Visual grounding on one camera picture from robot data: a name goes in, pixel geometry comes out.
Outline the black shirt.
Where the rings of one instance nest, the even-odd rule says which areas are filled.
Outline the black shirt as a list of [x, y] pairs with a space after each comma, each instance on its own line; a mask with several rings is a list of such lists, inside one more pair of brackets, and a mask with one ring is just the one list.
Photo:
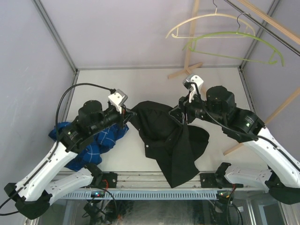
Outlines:
[[145, 156], [156, 160], [170, 187], [175, 188], [194, 178], [199, 170], [195, 161], [209, 144], [209, 133], [197, 126], [177, 123], [171, 107], [143, 101], [133, 107], [130, 123], [144, 142]]

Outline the blue plaid shirt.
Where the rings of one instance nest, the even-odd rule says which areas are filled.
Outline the blue plaid shirt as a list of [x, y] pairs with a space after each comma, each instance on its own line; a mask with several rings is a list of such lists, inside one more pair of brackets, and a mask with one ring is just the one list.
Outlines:
[[115, 124], [93, 136], [93, 141], [64, 167], [71, 171], [79, 171], [87, 164], [98, 165], [102, 162], [101, 155], [111, 150], [116, 142], [123, 138], [129, 130], [127, 125], [119, 127]]

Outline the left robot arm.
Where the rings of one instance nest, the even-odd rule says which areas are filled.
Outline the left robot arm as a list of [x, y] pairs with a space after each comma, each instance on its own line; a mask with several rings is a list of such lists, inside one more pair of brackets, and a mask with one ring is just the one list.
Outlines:
[[94, 140], [93, 136], [114, 124], [125, 125], [135, 112], [124, 105], [108, 105], [106, 110], [96, 100], [84, 103], [78, 116], [62, 129], [58, 140], [41, 162], [21, 181], [8, 183], [4, 190], [15, 202], [18, 213], [33, 220], [43, 215], [61, 197], [82, 187], [99, 187], [102, 171], [93, 163], [59, 181], [58, 172], [75, 159]]

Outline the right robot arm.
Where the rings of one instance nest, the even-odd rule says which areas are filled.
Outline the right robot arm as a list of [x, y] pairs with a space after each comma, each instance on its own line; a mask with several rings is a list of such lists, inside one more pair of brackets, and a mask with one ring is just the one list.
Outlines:
[[229, 138], [245, 145], [268, 166], [267, 170], [239, 170], [222, 163], [215, 174], [221, 187], [242, 184], [260, 187], [277, 201], [292, 205], [300, 202], [300, 163], [270, 133], [265, 123], [252, 111], [238, 108], [235, 95], [223, 86], [209, 88], [202, 100], [195, 82], [184, 85], [188, 95], [181, 97], [169, 115], [181, 124], [195, 119], [219, 125]]

